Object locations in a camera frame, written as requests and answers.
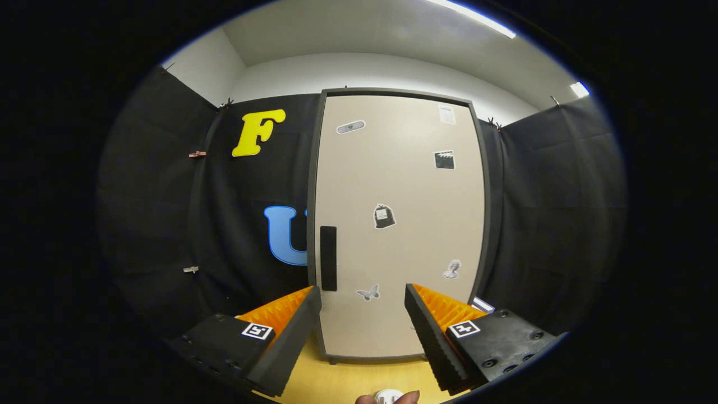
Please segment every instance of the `black door handle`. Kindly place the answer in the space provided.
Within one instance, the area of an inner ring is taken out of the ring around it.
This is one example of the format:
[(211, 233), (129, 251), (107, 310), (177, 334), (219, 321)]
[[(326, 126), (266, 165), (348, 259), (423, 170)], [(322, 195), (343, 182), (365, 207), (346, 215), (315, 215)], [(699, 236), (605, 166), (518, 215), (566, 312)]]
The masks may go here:
[(337, 228), (319, 228), (319, 251), (322, 266), (322, 290), (337, 291)]

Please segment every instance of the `beige door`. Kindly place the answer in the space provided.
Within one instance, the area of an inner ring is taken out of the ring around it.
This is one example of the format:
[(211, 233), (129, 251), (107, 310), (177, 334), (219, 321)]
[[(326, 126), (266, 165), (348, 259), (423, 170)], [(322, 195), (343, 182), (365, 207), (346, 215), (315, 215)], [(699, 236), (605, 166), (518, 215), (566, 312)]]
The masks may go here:
[(336, 228), (336, 291), (321, 290), (327, 355), (423, 354), (405, 284), (468, 302), (477, 277), (484, 181), (469, 108), (406, 96), (327, 97), (314, 214), (320, 287), (320, 228)]

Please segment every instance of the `fluorescent light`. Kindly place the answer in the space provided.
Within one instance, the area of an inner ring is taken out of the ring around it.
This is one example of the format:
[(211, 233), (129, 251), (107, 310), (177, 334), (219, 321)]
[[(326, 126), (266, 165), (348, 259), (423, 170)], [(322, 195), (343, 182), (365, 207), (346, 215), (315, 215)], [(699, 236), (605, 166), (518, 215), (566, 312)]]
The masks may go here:
[(579, 98), (583, 98), (589, 94), (586, 87), (584, 87), (583, 83), (581, 83), (580, 81), (577, 83), (571, 84), (571, 89), (576, 93), (576, 95)]
[(469, 17), (475, 21), (480, 22), (481, 24), (486, 25), (489, 28), (499, 31), (500, 33), (506, 35), (509, 38), (514, 38), (516, 36), (516, 34), (514, 34), (510, 29), (504, 27), (503, 25), (497, 23), (496, 21), (488, 19), (488, 18), (484, 17), (483, 15), (481, 15), (477, 12), (473, 12), (473, 11), (471, 11), (465, 7), (462, 7), (458, 4), (454, 4), (451, 1), (447, 1), (447, 0), (426, 0), (426, 1), (428, 1), (430, 3), (438, 4), (440, 6), (448, 8), (448, 9), (452, 9), (459, 14), (463, 14), (466, 17)]

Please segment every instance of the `paper note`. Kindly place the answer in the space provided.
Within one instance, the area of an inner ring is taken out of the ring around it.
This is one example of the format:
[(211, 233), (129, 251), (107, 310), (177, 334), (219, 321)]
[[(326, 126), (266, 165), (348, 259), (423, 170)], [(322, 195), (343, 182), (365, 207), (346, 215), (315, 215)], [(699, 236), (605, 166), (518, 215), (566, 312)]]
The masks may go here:
[(456, 117), (454, 116), (454, 109), (450, 106), (439, 105), (439, 120), (445, 124), (456, 124)]

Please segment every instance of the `finger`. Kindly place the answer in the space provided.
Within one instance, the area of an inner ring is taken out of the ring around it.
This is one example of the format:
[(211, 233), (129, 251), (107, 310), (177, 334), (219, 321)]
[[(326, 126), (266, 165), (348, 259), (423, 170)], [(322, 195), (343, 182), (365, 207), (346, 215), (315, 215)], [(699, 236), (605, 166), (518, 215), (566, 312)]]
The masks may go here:
[(402, 395), (394, 404), (417, 404), (419, 402), (419, 391), (410, 391)]
[(354, 404), (376, 404), (374, 397), (370, 395), (362, 395), (354, 402)]

